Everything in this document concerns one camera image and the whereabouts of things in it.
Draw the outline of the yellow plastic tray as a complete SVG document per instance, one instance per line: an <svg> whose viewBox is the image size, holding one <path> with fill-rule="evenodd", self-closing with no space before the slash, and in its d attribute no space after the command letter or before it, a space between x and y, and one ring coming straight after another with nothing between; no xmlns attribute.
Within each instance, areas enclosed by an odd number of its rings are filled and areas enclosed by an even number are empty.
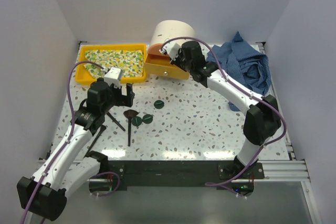
<svg viewBox="0 0 336 224"><path fill-rule="evenodd" d="M146 59L146 45L145 44L121 44L121 45L86 45L82 46L79 50L79 61L85 61L85 51L87 50L141 50L144 53L144 60ZM81 64L77 67L76 70L76 82L88 86L92 82L96 81L98 77L103 76L103 71L100 70L97 66L92 64ZM146 72L144 70L143 62L143 76L141 77L132 77L126 78L122 76L122 83L141 83L146 79Z"/></svg>

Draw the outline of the round cream drawer organizer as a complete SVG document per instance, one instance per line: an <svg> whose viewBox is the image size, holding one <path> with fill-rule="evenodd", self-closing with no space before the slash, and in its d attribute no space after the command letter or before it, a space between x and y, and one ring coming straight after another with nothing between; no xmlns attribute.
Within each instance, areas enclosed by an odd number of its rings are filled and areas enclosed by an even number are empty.
<svg viewBox="0 0 336 224"><path fill-rule="evenodd" d="M170 57L168 55L162 55L159 50L164 42L169 39L194 36L195 30L189 24L182 21L165 20L157 24L144 62L144 70L148 74L157 76L184 80L188 79L190 74L184 72L177 66L172 65ZM173 42L181 46L182 43L186 41L186 39L180 39Z"/></svg>

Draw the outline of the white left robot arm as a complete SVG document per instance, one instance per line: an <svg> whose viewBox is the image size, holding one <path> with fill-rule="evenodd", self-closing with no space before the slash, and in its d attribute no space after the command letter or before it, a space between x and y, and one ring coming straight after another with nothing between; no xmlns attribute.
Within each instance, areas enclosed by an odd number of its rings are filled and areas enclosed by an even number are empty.
<svg viewBox="0 0 336 224"><path fill-rule="evenodd" d="M90 151L75 168L70 165L81 149L94 137L105 122L105 115L114 106L132 107L134 92L132 84L126 85L127 93L103 78L93 82L75 112L65 136L44 164L30 178L22 177L17 191L24 213L41 216L44 220L56 220L67 204L68 198L88 179L111 175L118 189L120 175L111 171L106 155Z"/></svg>

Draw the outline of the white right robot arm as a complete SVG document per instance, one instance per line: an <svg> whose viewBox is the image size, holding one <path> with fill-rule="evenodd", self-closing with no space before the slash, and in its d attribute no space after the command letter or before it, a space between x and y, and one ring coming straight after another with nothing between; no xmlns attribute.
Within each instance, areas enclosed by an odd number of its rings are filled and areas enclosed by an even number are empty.
<svg viewBox="0 0 336 224"><path fill-rule="evenodd" d="M233 103L245 116L245 141L228 170L231 179L246 178L253 171L259 153L267 141L280 129L281 118L275 97L263 97L229 77L215 62L206 61L200 44L186 41L179 45L170 42L162 47L171 64L188 72L192 79L216 91Z"/></svg>

